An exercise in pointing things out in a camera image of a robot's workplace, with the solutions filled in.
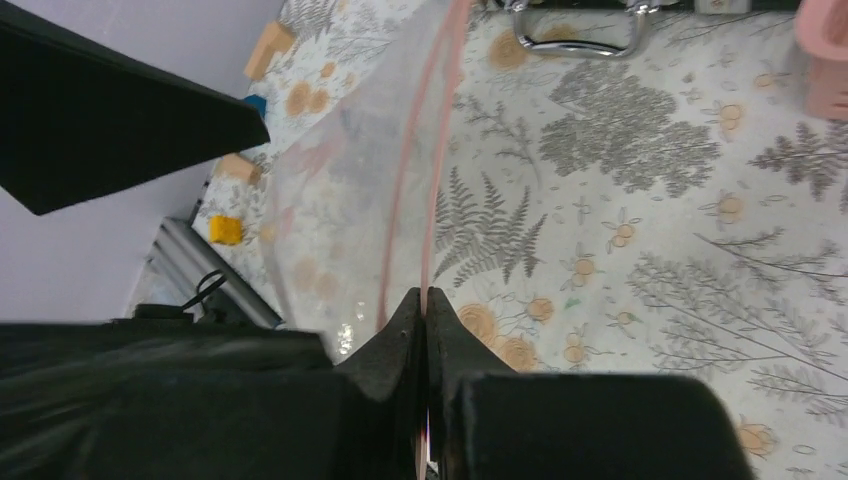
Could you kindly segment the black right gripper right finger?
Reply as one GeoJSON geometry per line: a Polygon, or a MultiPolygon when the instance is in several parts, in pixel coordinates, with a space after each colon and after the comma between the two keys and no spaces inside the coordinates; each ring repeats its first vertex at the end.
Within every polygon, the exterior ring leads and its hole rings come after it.
{"type": "Polygon", "coordinates": [[[433,453],[443,479],[750,479],[719,398],[686,376],[520,373],[427,292],[433,453]]]}

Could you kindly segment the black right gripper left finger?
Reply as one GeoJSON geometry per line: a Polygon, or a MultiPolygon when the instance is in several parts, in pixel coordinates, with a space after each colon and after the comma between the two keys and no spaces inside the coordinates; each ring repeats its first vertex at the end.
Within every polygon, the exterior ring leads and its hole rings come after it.
{"type": "Polygon", "coordinates": [[[411,479],[420,408],[404,316],[334,364],[321,336],[197,322],[1,327],[5,479],[411,479]]]}

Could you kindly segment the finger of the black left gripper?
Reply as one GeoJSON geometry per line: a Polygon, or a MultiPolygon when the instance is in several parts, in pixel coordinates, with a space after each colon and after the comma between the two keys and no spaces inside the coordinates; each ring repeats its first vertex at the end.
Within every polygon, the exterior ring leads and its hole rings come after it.
{"type": "Polygon", "coordinates": [[[1,5],[1,185],[36,215],[269,141],[251,105],[1,5]]]}

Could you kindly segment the clear pink-dotted zip bag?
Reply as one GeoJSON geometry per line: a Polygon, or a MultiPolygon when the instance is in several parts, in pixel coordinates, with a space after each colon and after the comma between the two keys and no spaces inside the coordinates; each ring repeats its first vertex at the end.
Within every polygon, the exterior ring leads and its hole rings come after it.
{"type": "Polygon", "coordinates": [[[471,5],[426,1],[271,169],[259,241],[281,316],[341,362],[432,281],[435,210],[471,5]]]}

